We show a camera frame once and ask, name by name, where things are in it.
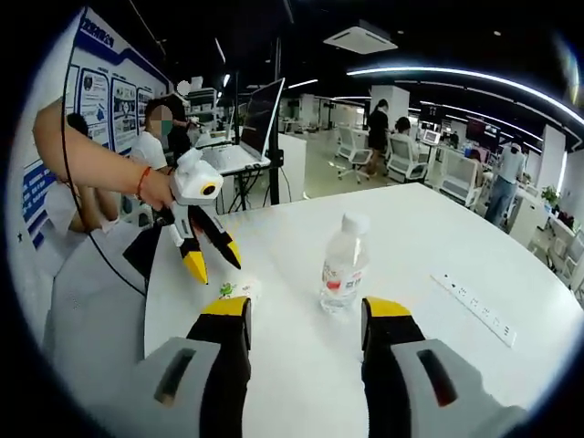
black ceiling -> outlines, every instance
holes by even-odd
[[[371,85],[396,79],[457,84],[527,104],[584,138],[584,127],[564,112],[508,86],[444,74],[346,75],[352,69],[379,66],[461,68],[514,80],[569,105],[561,63],[564,54],[558,52],[557,41],[567,41],[581,59],[583,39],[579,22],[570,21],[569,7],[558,2],[554,7],[536,8],[533,2],[502,0],[488,4],[460,0],[169,0],[162,11],[158,2],[133,1],[162,49],[129,1],[102,0],[92,7],[176,82],[203,76],[205,86],[219,88],[223,75],[237,70],[240,89],[266,84],[274,77],[274,63],[266,61],[272,57],[275,38],[280,37],[281,76],[287,78],[287,84],[318,79],[317,84],[290,90],[291,94],[367,95]],[[556,20],[555,11],[562,21]],[[387,32],[398,48],[362,56],[322,43],[359,19]],[[216,38],[226,65],[216,49]],[[482,93],[445,86],[398,85],[411,92],[411,106],[419,100],[446,103],[509,121],[539,136],[549,122],[512,102]],[[233,91],[231,81],[225,94]],[[568,145],[576,142],[570,134],[567,137]]]

water bottle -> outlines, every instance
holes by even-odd
[[[322,268],[320,305],[329,313],[346,311],[355,301],[369,263],[368,231],[367,216],[345,213],[340,231],[328,242]]]

ceiling vent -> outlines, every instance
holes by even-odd
[[[398,48],[390,41],[390,36],[386,32],[362,20],[356,26],[325,39],[324,43],[361,55]]]

power strip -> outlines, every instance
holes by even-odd
[[[475,293],[461,286],[448,274],[430,275],[430,277],[450,292],[463,306],[473,312],[510,349],[513,348],[517,332],[506,324],[491,308],[484,306]]]

bottle label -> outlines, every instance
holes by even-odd
[[[322,282],[331,295],[342,297],[357,290],[364,274],[364,268],[343,273],[334,266],[325,263],[322,269]]]

